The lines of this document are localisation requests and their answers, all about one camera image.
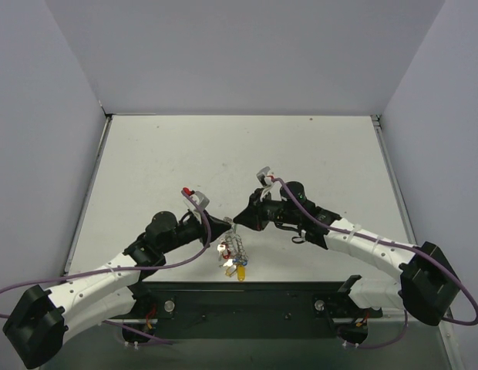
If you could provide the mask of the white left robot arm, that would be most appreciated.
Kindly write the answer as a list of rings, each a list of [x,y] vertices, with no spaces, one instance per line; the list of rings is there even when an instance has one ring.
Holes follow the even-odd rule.
[[[165,255],[194,241],[208,244],[231,225],[209,214],[188,211],[182,220],[162,211],[127,247],[90,274],[43,289],[27,289],[13,308],[3,332],[27,369],[48,362],[78,333],[100,322],[130,313],[144,316],[150,297],[141,282],[166,263]]]

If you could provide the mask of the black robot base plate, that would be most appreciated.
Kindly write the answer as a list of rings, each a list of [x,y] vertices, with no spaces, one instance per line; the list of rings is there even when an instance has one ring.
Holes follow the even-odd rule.
[[[333,338],[343,324],[380,319],[358,308],[345,282],[149,282],[135,306],[111,319],[135,341],[147,331],[171,341],[190,339]]]

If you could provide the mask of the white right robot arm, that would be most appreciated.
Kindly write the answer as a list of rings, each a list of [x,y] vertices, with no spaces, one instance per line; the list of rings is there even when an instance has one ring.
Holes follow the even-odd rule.
[[[388,281],[359,277],[348,296],[360,309],[401,309],[426,325],[437,326],[459,293],[456,273],[434,244],[420,247],[363,229],[309,200],[304,186],[291,181],[274,200],[268,188],[257,188],[234,222],[254,231],[269,223],[294,231],[301,241],[347,254],[388,275]]]

